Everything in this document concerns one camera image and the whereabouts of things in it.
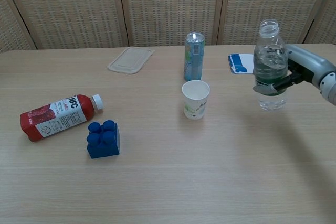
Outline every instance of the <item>white bottle cap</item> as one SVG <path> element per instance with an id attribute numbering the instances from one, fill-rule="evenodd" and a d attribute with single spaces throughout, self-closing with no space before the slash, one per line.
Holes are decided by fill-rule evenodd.
<path id="1" fill-rule="evenodd" d="M 100 95 L 95 94 L 95 95 L 92 96 L 92 99 L 94 100 L 94 102 L 97 106 L 97 109 L 102 110 L 103 109 L 103 101 L 101 100 Z"/>

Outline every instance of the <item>beverage can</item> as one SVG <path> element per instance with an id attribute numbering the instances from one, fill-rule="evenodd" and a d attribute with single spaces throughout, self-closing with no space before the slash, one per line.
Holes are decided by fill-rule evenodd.
<path id="1" fill-rule="evenodd" d="M 205 37 L 198 32 L 189 33 L 185 37 L 184 79 L 200 80 L 202 77 Z"/>

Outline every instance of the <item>red juice bottle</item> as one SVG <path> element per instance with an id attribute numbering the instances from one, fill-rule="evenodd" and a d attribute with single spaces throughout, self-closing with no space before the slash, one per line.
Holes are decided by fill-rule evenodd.
<path id="1" fill-rule="evenodd" d="M 32 142 L 89 121 L 103 109 L 98 94 L 91 98 L 78 94 L 20 115 L 21 129 Z"/>

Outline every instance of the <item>plastic water bottle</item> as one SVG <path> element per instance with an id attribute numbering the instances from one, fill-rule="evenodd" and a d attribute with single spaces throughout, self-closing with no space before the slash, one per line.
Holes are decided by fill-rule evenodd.
<path id="1" fill-rule="evenodd" d="M 184 79 L 186 81 L 200 80 L 202 77 L 204 35 L 197 32 L 185 37 Z"/>
<path id="2" fill-rule="evenodd" d="M 260 24 L 260 37 L 254 50 L 254 75 L 256 86 L 272 84 L 287 75 L 288 55 L 284 41 L 279 36 L 279 25 L 275 19 Z M 264 110 L 277 110 L 286 104 L 286 90 L 271 95 L 259 96 Z"/>

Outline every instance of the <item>juice bottle label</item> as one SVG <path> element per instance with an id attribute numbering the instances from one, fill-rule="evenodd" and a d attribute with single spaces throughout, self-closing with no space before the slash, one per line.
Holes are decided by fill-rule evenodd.
<path id="1" fill-rule="evenodd" d="M 76 95 L 29 111 L 28 118 L 43 137 L 86 121 Z"/>

